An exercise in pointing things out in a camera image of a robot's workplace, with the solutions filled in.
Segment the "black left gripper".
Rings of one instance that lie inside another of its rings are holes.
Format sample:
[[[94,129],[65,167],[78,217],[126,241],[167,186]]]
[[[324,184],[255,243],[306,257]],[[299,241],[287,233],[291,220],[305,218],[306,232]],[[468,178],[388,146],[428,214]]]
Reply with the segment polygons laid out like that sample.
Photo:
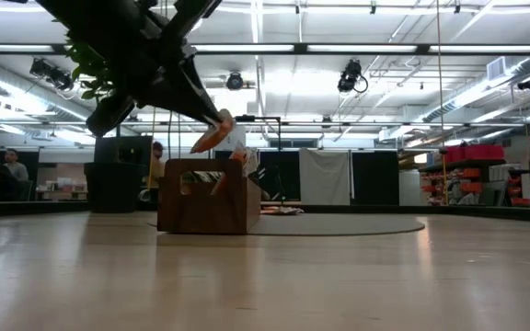
[[[111,0],[104,46],[90,47],[107,61],[112,88],[86,125],[96,136],[116,128],[136,107],[163,108],[208,125],[223,119],[197,73],[187,35],[222,0],[178,0],[177,13],[151,10],[156,0]]]

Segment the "brown wooden tea box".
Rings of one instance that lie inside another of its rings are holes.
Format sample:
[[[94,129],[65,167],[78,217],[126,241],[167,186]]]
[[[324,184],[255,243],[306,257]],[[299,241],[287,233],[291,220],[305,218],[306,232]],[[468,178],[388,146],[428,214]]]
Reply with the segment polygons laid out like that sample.
[[[187,173],[224,174],[216,182],[186,182]],[[248,234],[260,217],[261,189],[235,159],[171,159],[159,184],[157,230],[170,234]]]

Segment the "white square panel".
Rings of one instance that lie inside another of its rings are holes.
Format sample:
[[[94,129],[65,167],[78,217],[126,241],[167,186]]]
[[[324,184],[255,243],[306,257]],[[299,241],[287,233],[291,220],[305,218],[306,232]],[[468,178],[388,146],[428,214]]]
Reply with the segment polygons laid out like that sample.
[[[246,128],[236,125],[226,137],[215,147],[216,151],[234,152],[237,147],[246,145]]]

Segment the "person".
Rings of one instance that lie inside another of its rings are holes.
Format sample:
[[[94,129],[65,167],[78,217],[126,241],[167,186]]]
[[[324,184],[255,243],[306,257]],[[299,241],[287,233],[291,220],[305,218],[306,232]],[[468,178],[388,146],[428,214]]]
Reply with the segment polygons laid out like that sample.
[[[148,176],[148,187],[158,188],[159,181],[164,175],[164,164],[161,161],[163,156],[163,145],[160,142],[153,142]]]
[[[17,180],[29,180],[28,170],[23,164],[18,161],[17,151],[15,149],[6,150],[5,166],[9,169],[11,175]]]

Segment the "green potted plant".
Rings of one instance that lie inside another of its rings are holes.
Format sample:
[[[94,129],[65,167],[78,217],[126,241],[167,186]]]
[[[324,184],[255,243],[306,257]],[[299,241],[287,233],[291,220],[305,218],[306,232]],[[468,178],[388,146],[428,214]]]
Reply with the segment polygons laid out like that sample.
[[[85,167],[88,198],[93,212],[136,210],[145,167],[120,159],[120,138],[105,135],[132,112],[156,69],[144,48],[148,38],[138,26],[110,17],[80,15],[67,19],[70,57],[82,73],[95,79],[84,97],[96,101],[86,120],[97,138],[94,161]]]

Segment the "black ceiling spotlight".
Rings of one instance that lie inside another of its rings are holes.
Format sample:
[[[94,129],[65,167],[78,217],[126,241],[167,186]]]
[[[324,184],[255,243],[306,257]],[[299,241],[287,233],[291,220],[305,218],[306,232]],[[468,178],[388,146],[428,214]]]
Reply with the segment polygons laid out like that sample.
[[[46,62],[42,58],[34,58],[29,73],[51,84],[55,89],[68,91],[74,88],[74,79],[69,71]]]

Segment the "white cloth panel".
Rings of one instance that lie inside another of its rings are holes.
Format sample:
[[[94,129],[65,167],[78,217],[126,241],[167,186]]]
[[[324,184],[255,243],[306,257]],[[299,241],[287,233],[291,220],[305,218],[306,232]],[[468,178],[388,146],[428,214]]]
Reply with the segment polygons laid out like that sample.
[[[299,152],[300,200],[305,205],[349,205],[347,152],[302,148]]]

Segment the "round grey mat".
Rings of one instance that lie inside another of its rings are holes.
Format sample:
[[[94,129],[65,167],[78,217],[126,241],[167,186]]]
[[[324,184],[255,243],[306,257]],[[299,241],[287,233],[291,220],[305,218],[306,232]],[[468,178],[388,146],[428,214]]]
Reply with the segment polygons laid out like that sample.
[[[264,236],[354,236],[416,232],[424,228],[415,216],[387,214],[260,215],[239,220],[228,217],[181,218],[149,221],[159,232],[169,234],[264,235]]]

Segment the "black partition panel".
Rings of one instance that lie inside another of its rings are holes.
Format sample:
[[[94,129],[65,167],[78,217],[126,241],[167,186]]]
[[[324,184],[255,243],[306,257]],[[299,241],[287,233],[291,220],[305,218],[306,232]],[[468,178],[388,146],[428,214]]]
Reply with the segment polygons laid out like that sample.
[[[398,155],[395,152],[352,155],[353,203],[399,205]]]

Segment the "shelf with red bins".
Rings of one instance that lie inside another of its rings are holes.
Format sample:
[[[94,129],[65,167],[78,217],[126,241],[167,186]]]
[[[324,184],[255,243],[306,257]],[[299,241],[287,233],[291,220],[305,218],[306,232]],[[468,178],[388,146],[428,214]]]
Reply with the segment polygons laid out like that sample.
[[[527,207],[530,171],[505,160],[494,144],[446,146],[427,155],[421,191],[431,206]]]

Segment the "black metal stand frame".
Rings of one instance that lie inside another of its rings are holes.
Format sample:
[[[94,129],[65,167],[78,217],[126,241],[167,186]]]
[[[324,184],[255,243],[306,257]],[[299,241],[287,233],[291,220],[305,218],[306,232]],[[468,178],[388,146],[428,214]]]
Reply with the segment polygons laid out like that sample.
[[[276,149],[276,156],[277,156],[277,165],[271,167],[271,172],[274,174],[275,183],[277,185],[278,192],[276,195],[272,196],[271,199],[275,200],[278,198],[281,205],[285,203],[286,196],[285,196],[285,190],[282,186],[282,180],[280,176],[281,171],[281,162],[280,162],[280,156],[282,154],[282,147],[281,147],[281,138],[282,138],[282,120],[279,116],[254,116],[254,115],[241,115],[236,116],[235,120],[238,123],[249,123],[249,122],[257,122],[261,121],[262,124],[266,127],[269,127],[269,121],[274,120],[277,122],[277,149]]]

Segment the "black overhead frame bar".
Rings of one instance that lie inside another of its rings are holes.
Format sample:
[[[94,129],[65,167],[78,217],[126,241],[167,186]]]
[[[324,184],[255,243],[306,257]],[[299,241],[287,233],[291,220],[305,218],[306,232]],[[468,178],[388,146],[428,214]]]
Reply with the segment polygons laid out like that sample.
[[[324,44],[324,43],[204,43],[190,48],[199,54],[242,55],[410,55],[530,56],[530,44]]]

